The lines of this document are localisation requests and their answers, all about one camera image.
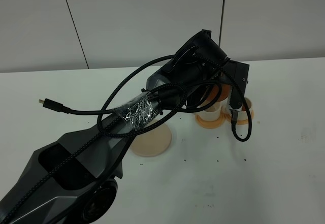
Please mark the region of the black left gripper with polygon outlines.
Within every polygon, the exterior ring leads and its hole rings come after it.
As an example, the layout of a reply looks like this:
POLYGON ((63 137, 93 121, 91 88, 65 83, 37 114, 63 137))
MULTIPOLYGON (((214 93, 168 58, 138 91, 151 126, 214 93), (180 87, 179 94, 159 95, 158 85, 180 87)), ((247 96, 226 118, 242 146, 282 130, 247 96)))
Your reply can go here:
MULTIPOLYGON (((249 64, 228 60, 222 67, 235 81, 235 83, 240 87, 240 90, 245 94, 246 84, 248 81, 249 64)), ((234 83, 226 76, 225 73, 221 73, 218 79, 222 84, 229 85, 231 87, 231 92, 229 97, 235 96, 239 97, 239 94, 234 86, 234 83)))

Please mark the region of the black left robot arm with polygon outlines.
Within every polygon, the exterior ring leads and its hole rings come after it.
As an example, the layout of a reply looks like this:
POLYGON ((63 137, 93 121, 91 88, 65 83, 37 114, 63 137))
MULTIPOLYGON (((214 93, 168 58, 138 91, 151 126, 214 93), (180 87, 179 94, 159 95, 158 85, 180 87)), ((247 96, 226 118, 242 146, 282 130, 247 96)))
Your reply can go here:
POLYGON ((231 87, 231 124, 248 104, 244 98, 249 65, 231 60, 209 30, 190 38, 174 55, 150 61, 165 64, 131 101, 110 109, 109 97, 97 111, 77 111, 50 99, 44 108, 73 115, 95 115, 93 127, 62 135, 36 150, 17 183, 1 200, 1 223, 92 223, 117 194, 122 159, 136 136, 149 132, 178 112, 206 109, 213 86, 231 87))

